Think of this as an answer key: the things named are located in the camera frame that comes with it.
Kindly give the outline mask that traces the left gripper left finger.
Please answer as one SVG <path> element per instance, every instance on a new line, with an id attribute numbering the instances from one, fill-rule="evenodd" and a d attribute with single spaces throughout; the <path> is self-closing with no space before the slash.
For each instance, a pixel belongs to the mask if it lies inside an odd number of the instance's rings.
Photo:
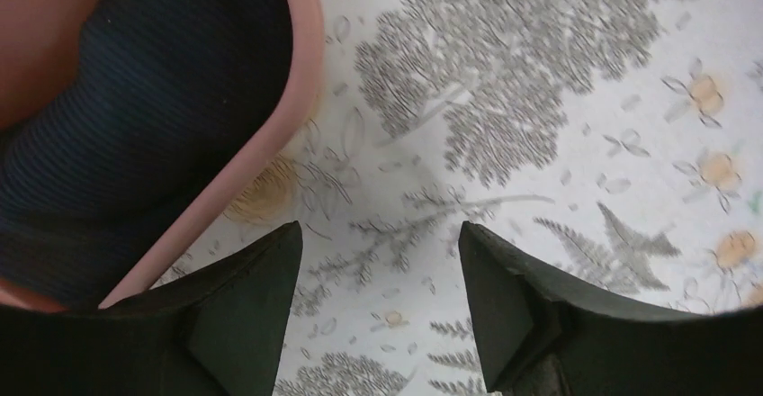
<path id="1" fill-rule="evenodd" d="M 96 310 L 1 309 L 4 395 L 269 395 L 302 257 L 289 222 Z"/>

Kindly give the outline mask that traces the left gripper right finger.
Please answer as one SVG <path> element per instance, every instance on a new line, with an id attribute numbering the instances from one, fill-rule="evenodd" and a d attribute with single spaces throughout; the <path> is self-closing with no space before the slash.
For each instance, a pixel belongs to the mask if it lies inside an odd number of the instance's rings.
<path id="1" fill-rule="evenodd" d="M 759 395 L 762 309 L 699 315 L 598 288 L 464 222 L 486 388 L 509 395 Z"/>

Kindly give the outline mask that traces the navy underwear beige waistband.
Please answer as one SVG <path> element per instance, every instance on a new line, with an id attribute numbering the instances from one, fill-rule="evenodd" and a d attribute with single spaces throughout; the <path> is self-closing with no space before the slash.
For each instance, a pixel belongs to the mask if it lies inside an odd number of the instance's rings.
<path id="1" fill-rule="evenodd" d="M 287 0 L 103 0 L 75 82 L 1 136 L 1 276 L 99 303 L 278 104 Z"/>

